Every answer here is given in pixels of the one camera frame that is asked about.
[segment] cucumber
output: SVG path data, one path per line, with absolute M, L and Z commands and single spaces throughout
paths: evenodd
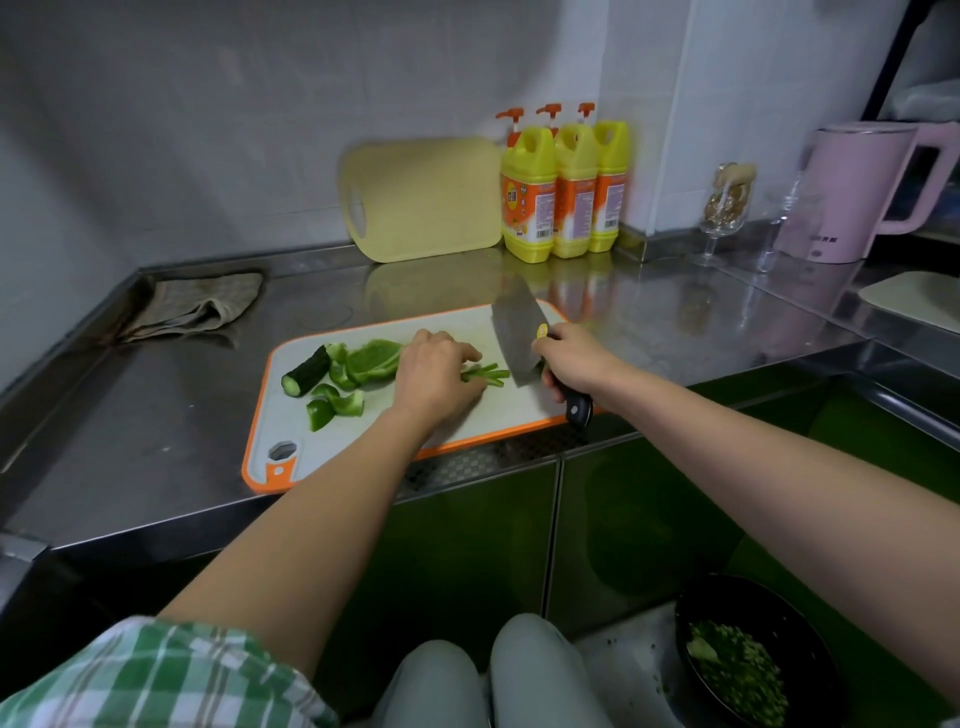
M 330 370 L 330 357 L 326 347 L 320 347 L 313 355 L 280 378 L 280 386 L 290 397 L 302 397 L 320 384 Z

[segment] black knife handle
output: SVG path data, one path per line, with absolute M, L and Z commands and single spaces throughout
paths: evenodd
M 560 338 L 553 333 L 547 333 L 547 336 L 551 339 Z M 590 420 L 593 419 L 593 397 L 566 386 L 557 379 L 556 373 L 551 374 L 553 374 L 553 380 L 557 382 L 557 387 L 566 401 L 566 421 L 577 429 L 585 429 L 590 424 Z

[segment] orange cutting board rim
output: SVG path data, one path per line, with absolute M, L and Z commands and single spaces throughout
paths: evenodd
M 567 319 L 566 316 L 563 315 L 560 309 L 558 309 L 557 306 L 555 306 L 551 302 L 545 301 L 544 299 L 537 299 L 537 302 L 543 303 L 546 306 L 548 306 L 563 321 L 565 322 L 569 321 L 569 319 Z M 294 485 L 300 482 L 299 480 L 293 480 L 293 481 L 282 480 L 281 481 L 282 485 L 271 485 L 272 479 L 270 478 L 269 474 L 267 475 L 267 482 L 265 483 L 260 483 L 260 482 L 257 482 L 256 480 L 253 480 L 248 474 L 250 456 L 253 450 L 253 441 L 256 435 L 256 426 L 260 419 L 260 408 L 263 405 L 263 398 L 267 392 L 267 386 L 268 386 L 270 370 L 271 370 L 270 362 L 273 359 L 274 354 L 280 347 L 284 347 L 287 344 L 290 344 L 291 342 L 294 342 L 294 341 L 300 341 L 302 339 L 310 339 L 310 338 L 313 338 L 314 336 L 327 336 L 327 335 L 333 336 L 343 331 L 357 331 L 363 328 L 374 328 L 374 327 L 382 326 L 384 324 L 392 324 L 399 321 L 413 321 L 414 319 L 423 318 L 425 316 L 432 316 L 435 314 L 457 313 L 458 311 L 472 311 L 477 308 L 485 308 L 487 306 L 490 306 L 490 304 L 481 303 L 479 305 L 466 306 L 464 308 L 452 308 L 448 311 L 435 311 L 432 314 L 428 313 L 428 314 L 421 314 L 420 316 L 407 316 L 401 319 L 391 319 L 390 321 L 378 321 L 375 324 L 364 324 L 363 326 L 358 326 L 358 327 L 335 328 L 330 331 L 318 331 L 317 333 L 309 333 L 304 336 L 296 336 L 292 339 L 287 339 L 286 341 L 280 344 L 277 344 L 267 355 L 267 366 L 265 367 L 263 372 L 263 377 L 260 380 L 260 394 L 256 398 L 256 408 L 253 410 L 253 421 L 250 426 L 250 434 L 247 436 L 247 447 L 244 450 L 243 466 L 240 469 L 240 474 L 243 477 L 244 482 L 247 483 L 247 485 L 249 485 L 252 490 L 261 494 L 283 493 L 284 491 L 289 490 Z M 566 415 L 558 415 L 556 417 L 547 417 L 542 420 L 534 420 L 533 422 L 526 423 L 524 425 L 505 427 L 504 429 L 495 430 L 492 432 L 485 433 L 483 435 L 474 435 L 472 437 L 465 437 L 461 440 L 454 440 L 453 442 L 443 443 L 442 445 L 436 448 L 422 448 L 414 456 L 414 462 L 417 462 L 418 460 L 424 460 L 428 457 L 445 455 L 461 449 L 472 448 L 477 445 L 486 445 L 487 443 L 495 442 L 496 440 L 504 440 L 508 437 L 516 437 L 517 435 L 523 435 L 528 432 L 534 432 L 536 430 L 544 429 L 546 427 L 550 427 L 553 425 L 562 425 L 564 422 L 566 422 Z M 293 471 L 292 465 L 294 462 L 296 462 L 296 459 L 297 459 L 297 456 L 294 454 L 294 455 L 291 455 L 291 457 L 288 459 L 276 461 L 277 463 L 276 466 L 278 469 L 281 469 L 284 464 L 289 464 L 291 466 L 289 470 L 283 468 L 282 469 L 283 472 L 279 474 L 291 473 Z

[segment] cabinet door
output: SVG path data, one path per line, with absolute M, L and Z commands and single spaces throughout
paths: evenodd
M 804 432 L 816 386 L 745 412 Z M 638 439 L 564 463 L 547 616 L 576 636 L 675 596 L 723 569 L 743 536 L 726 514 Z
M 420 643 L 456 643 L 482 671 L 507 619 L 540 612 L 554 480 L 551 463 L 391 509 L 315 680 L 341 718 L 371 708 Z
M 960 453 L 845 386 L 831 391 L 809 435 L 960 502 Z M 810 591 L 752 539 L 743 540 L 726 570 L 774 590 L 820 632 L 847 689 L 849 714 L 844 725 L 934 728 L 955 715 L 923 679 Z

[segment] gray pants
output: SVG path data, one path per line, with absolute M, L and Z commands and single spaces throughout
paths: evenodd
M 612 728 L 590 689 L 583 661 L 550 622 L 518 615 L 490 657 L 496 728 Z M 490 714 L 473 661 L 434 640 L 407 655 L 373 712 L 373 728 L 488 728 Z

